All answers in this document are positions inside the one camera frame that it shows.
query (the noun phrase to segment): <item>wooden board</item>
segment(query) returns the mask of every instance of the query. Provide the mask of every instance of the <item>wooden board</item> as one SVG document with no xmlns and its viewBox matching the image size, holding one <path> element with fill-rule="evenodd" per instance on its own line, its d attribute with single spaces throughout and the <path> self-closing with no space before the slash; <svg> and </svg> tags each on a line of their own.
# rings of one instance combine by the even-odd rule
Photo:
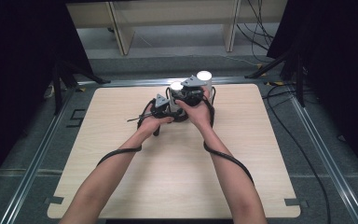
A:
<svg viewBox="0 0 358 224">
<path fill-rule="evenodd" d="M 251 172 L 267 217 L 297 217 L 299 206 L 259 90 L 253 84 L 216 85 L 213 128 Z M 106 153 L 136 130 L 137 118 L 166 87 L 98 89 L 63 170 L 49 217 L 62 217 L 77 189 Z M 101 218 L 228 218 L 209 153 L 189 120 L 161 127 L 134 157 Z"/>
</svg>

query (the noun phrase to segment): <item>black wire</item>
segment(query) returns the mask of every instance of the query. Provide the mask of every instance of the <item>black wire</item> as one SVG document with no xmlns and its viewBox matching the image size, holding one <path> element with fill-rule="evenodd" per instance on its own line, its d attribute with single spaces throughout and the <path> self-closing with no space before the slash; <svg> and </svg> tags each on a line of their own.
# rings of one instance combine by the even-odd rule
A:
<svg viewBox="0 0 358 224">
<path fill-rule="evenodd" d="M 255 14 L 255 18 L 257 19 L 257 25 L 260 24 L 260 28 L 263 31 L 263 34 L 269 35 L 269 33 L 266 31 L 266 29 L 263 26 L 263 22 L 261 21 L 261 18 L 259 17 L 261 15 L 261 12 L 259 13 L 259 15 L 257 15 L 257 13 L 255 12 L 255 8 L 253 7 L 252 3 L 250 0 L 248 0 L 249 6 L 251 7 L 252 11 Z M 259 11 L 261 11 L 261 3 L 258 2 L 258 6 L 259 6 Z"/>
<path fill-rule="evenodd" d="M 206 145 L 205 142 L 203 143 L 203 145 L 204 145 L 205 150 L 208 151 L 209 153 L 212 153 L 212 154 L 214 154 L 216 156 L 222 157 L 222 158 L 224 158 L 226 160 L 232 161 L 235 164 L 237 164 L 238 166 L 240 166 L 240 168 L 248 175 L 249 179 L 251 179 L 252 183 L 255 183 L 254 180 L 252 179 L 251 173 L 246 168 L 246 166 L 242 164 L 242 162 L 240 162 L 239 160 L 235 159 L 234 157 L 232 157 L 232 156 L 230 156 L 230 155 L 228 155 L 226 153 L 211 149 L 210 147 L 208 147 Z"/>
<path fill-rule="evenodd" d="M 141 127 L 141 125 L 142 125 L 142 122 L 144 122 L 144 119 L 147 118 L 147 117 L 149 117 L 149 116 L 145 116 L 146 109 L 147 109 L 150 105 L 153 105 L 155 102 L 156 102 L 156 99 L 153 99 L 153 100 L 151 100 L 149 103 L 147 103 L 147 105 L 145 106 L 144 111 L 142 112 L 142 115 L 139 116 L 138 125 L 137 125 L 136 129 L 139 129 L 139 127 Z"/>
<path fill-rule="evenodd" d="M 260 62 L 262 63 L 271 63 L 272 61 L 268 62 L 268 61 L 264 61 L 264 60 L 261 60 L 259 58 L 257 58 L 257 56 L 255 56 L 255 50 L 254 50 L 254 42 L 255 42 L 255 34 L 253 35 L 252 37 L 252 54 L 253 56 Z"/>
<path fill-rule="evenodd" d="M 238 27 L 238 29 L 241 31 L 241 33 L 242 33 L 250 42 L 252 42 L 252 44 L 256 44 L 258 47 L 260 47 L 260 48 L 262 48 L 262 49 L 269 50 L 269 49 L 267 49 L 266 47 L 264 47 L 263 45 L 261 45 L 261 44 L 255 42 L 255 40 L 252 39 L 251 37 L 249 37 L 249 36 L 240 28 L 240 26 L 239 26 L 238 24 L 237 24 L 237 27 Z"/>
<path fill-rule="evenodd" d="M 314 101 L 311 101 L 311 100 L 307 100 L 307 99 L 304 99 L 305 102 L 308 102 L 310 104 L 313 104 L 313 105 L 319 105 L 320 103 L 319 102 L 314 102 Z"/>
<path fill-rule="evenodd" d="M 127 153 L 127 152 L 139 152 L 142 150 L 142 146 L 139 146 L 137 148 L 121 148 L 121 149 L 116 149 L 114 151 L 109 152 L 108 154 L 106 154 L 97 164 L 97 166 L 99 164 L 101 164 L 103 161 L 106 161 L 108 158 L 111 158 L 117 154 L 121 154 L 121 153 Z"/>
<path fill-rule="evenodd" d="M 209 100 L 205 96 L 203 96 L 203 98 L 201 100 L 206 104 L 206 106 L 209 109 L 209 115 L 210 115 L 210 119 L 211 119 L 211 127 L 213 127 L 213 123 L 214 123 L 214 108 L 211 105 L 211 103 L 209 103 Z"/>
<path fill-rule="evenodd" d="M 264 28 L 264 25 L 263 25 L 263 22 L 262 22 L 262 17 L 261 17 L 261 7 L 262 7 L 262 5 L 263 5 L 263 1 L 261 1 L 261 5 L 260 5 L 260 9 L 259 9 L 259 16 L 260 16 L 260 20 L 261 20 L 261 25 L 263 26 L 263 28 Z M 266 29 L 263 29 L 264 31 L 265 31 L 265 35 L 264 35 L 264 39 L 266 39 L 266 37 L 268 37 L 268 40 L 269 40 L 269 42 L 267 41 L 267 39 L 266 39 L 266 43 L 267 43 L 267 45 L 268 45 L 268 47 L 270 47 L 270 43 L 272 43 L 272 39 L 271 39 L 271 37 L 270 37 L 270 35 L 269 35 L 269 33 L 267 33 L 267 31 L 266 31 Z"/>
<path fill-rule="evenodd" d="M 246 28 L 248 31 L 252 32 L 252 33 L 255 34 L 255 35 L 266 35 L 266 36 L 268 36 L 268 37 L 270 37 L 270 38 L 274 38 L 273 35 L 270 35 L 270 34 L 260 34 L 260 33 L 258 33 L 258 32 L 255 32 L 255 31 L 251 30 L 251 28 L 249 28 L 248 25 L 246 25 L 246 23 L 244 23 L 243 25 L 245 26 L 245 28 Z"/>
<path fill-rule="evenodd" d="M 261 6 L 263 5 L 263 1 L 262 0 L 259 0 L 258 1 L 258 18 L 260 18 L 260 27 L 263 27 L 263 18 L 261 17 Z M 271 42 L 271 39 L 269 39 L 269 42 L 267 41 L 267 36 L 264 35 L 264 40 L 266 41 L 266 44 L 268 45 L 268 48 L 269 48 L 269 42 Z"/>
<path fill-rule="evenodd" d="M 300 149 L 301 153 L 303 154 L 305 160 L 307 161 L 308 166 L 310 167 L 310 169 L 312 170 L 312 173 L 315 175 L 319 185 L 321 186 L 323 195 L 324 195 L 324 199 L 325 199 L 325 203 L 326 203 L 326 214 L 327 214 L 327 223 L 331 223 L 331 217 L 330 217 L 330 202 L 328 200 L 327 197 L 327 192 L 324 188 L 324 184 L 322 183 L 321 178 L 316 174 L 315 168 L 313 167 L 312 163 L 310 162 L 310 159 L 308 158 L 307 154 L 304 151 L 304 148 L 298 143 L 298 141 L 295 139 L 295 137 L 293 136 L 293 134 L 286 128 L 286 126 L 283 124 L 283 122 L 279 119 L 278 115 L 275 113 L 275 110 L 273 109 L 273 107 L 270 104 L 269 101 L 269 97 L 270 94 L 272 93 L 273 90 L 275 90 L 277 87 L 280 86 L 275 86 L 273 87 L 271 90 L 269 90 L 268 94 L 267 94 L 267 103 L 269 108 L 271 109 L 271 112 L 273 113 L 273 115 L 275 116 L 275 118 L 277 119 L 277 121 L 282 125 L 282 127 L 286 130 L 286 132 L 290 135 L 290 137 L 293 139 L 293 141 L 296 143 L 296 145 L 298 146 L 298 148 Z"/>
<path fill-rule="evenodd" d="M 212 90 L 213 90 L 213 95 L 212 95 L 212 101 L 211 101 L 211 104 L 213 105 L 214 103 L 214 97 L 216 95 L 216 88 L 214 86 L 212 86 Z"/>
<path fill-rule="evenodd" d="M 281 104 L 283 104 L 283 103 L 285 103 L 285 102 L 288 102 L 289 100 L 291 100 L 293 98 L 293 96 L 292 97 L 290 97 L 290 98 L 287 98 L 287 99 L 285 99 L 285 100 L 283 100 L 283 101 L 281 101 L 281 102 L 279 102 L 279 103 L 277 103 L 276 105 L 274 105 L 273 107 L 269 107 L 269 108 L 267 108 L 267 110 L 270 110 L 270 109 L 272 109 L 272 108 L 275 108 L 275 107 L 277 107 L 278 105 L 281 105 Z"/>
<path fill-rule="evenodd" d="M 267 98 L 269 98 L 269 97 L 273 97 L 273 96 L 279 96 L 279 95 L 284 95 L 284 94 L 286 94 L 286 93 L 295 93 L 296 91 L 282 91 L 282 92 L 279 92 L 279 93 L 276 93 L 276 94 L 272 94 L 272 95 L 270 95 L 270 96 L 263 96 L 262 97 L 262 99 L 263 100 L 265 100 L 265 99 L 267 99 Z"/>
</svg>

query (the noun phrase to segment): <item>person's left hand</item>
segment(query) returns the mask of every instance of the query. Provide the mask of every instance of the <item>person's left hand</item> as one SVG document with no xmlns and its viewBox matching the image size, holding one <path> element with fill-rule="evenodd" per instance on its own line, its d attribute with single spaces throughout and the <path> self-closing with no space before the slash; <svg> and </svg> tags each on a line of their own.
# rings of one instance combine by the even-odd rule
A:
<svg viewBox="0 0 358 224">
<path fill-rule="evenodd" d="M 150 105 L 146 109 L 145 113 L 150 112 L 151 107 L 152 107 L 152 105 Z M 142 122 L 141 127 L 139 127 L 138 131 L 145 132 L 147 134 L 147 136 L 149 137 L 150 135 L 152 135 L 153 132 L 155 132 L 158 129 L 158 127 L 161 124 L 170 123 L 170 122 L 173 122 L 172 117 L 156 119 L 155 117 L 150 116 L 150 117 L 147 117 L 144 119 L 144 121 Z"/>
</svg>

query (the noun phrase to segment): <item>finger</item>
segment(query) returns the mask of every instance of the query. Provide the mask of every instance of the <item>finger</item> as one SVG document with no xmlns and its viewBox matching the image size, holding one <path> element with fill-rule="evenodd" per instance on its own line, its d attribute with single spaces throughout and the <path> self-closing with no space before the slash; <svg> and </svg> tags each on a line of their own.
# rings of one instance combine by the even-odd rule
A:
<svg viewBox="0 0 358 224">
<path fill-rule="evenodd" d="M 171 123 L 171 122 L 173 122 L 173 117 L 166 117 L 166 118 L 163 118 L 163 119 L 159 119 L 160 124 Z"/>
<path fill-rule="evenodd" d="M 208 88 L 206 86 L 201 86 L 202 90 L 204 91 L 204 96 L 209 99 L 209 96 L 211 93 L 209 92 Z"/>
<path fill-rule="evenodd" d="M 188 104 L 186 104 L 185 102 L 183 102 L 181 100 L 175 100 L 175 103 L 177 105 L 179 105 L 182 109 L 184 109 L 185 112 L 187 112 L 187 110 L 190 108 L 190 106 Z"/>
<path fill-rule="evenodd" d="M 149 105 L 149 106 L 147 107 L 147 109 L 146 109 L 145 112 L 146 112 L 146 113 L 147 113 L 147 112 L 150 112 L 151 109 L 152 109 L 152 105 Z"/>
</svg>

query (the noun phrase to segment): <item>metal rail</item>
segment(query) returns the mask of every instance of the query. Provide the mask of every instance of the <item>metal rail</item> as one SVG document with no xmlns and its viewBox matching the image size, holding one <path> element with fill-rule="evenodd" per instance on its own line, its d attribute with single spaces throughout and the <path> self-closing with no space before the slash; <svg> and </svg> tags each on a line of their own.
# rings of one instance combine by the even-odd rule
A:
<svg viewBox="0 0 358 224">
<path fill-rule="evenodd" d="M 288 89 L 289 91 L 293 91 L 293 87 L 291 86 L 289 86 Z M 342 174 L 341 170 L 337 166 L 333 156 L 330 154 L 329 149 L 324 143 L 324 140 L 319 135 L 319 132 L 310 119 L 310 115 L 308 114 L 306 108 L 302 107 L 295 98 L 292 98 L 292 103 L 295 106 L 296 112 L 303 122 L 304 127 L 310 135 L 310 139 L 312 140 L 313 145 L 315 145 L 316 151 L 324 163 L 324 167 L 326 168 L 327 173 L 330 174 L 330 177 L 336 186 L 342 201 L 345 203 L 345 206 L 347 207 L 353 221 L 358 223 L 358 199 L 356 195 L 354 194 L 351 186 Z"/>
<path fill-rule="evenodd" d="M 34 183 L 34 178 L 37 174 L 40 164 L 45 158 L 46 152 L 48 151 L 48 146 L 50 145 L 51 142 L 51 138 L 53 134 L 55 134 L 55 132 L 57 131 L 58 125 L 62 119 L 62 115 L 65 111 L 65 108 L 68 105 L 68 102 L 74 92 L 75 89 L 68 90 L 67 95 L 63 100 L 62 109 L 59 111 L 57 115 L 54 116 L 53 120 L 49 124 L 48 130 L 46 131 L 45 136 L 43 137 L 43 140 L 39 148 L 37 149 L 29 168 L 27 169 L 24 176 L 22 177 L 22 180 L 16 192 L 14 193 L 13 197 L 10 200 L 7 210 L 1 220 L 1 224 L 14 223 L 17 214 L 20 212 L 22 204 L 25 201 L 28 191 L 30 190 L 32 184 Z"/>
<path fill-rule="evenodd" d="M 85 87 L 139 87 L 139 86 L 169 86 L 174 81 L 184 81 L 187 77 L 183 78 L 157 78 L 157 79 L 139 79 L 139 80 L 115 80 L 111 83 L 98 84 L 94 81 L 78 82 L 79 86 Z M 213 77 L 213 84 L 241 84 L 241 83 L 263 83 L 271 80 L 271 77 L 260 77 L 258 79 L 246 79 L 243 77 Z"/>
</svg>

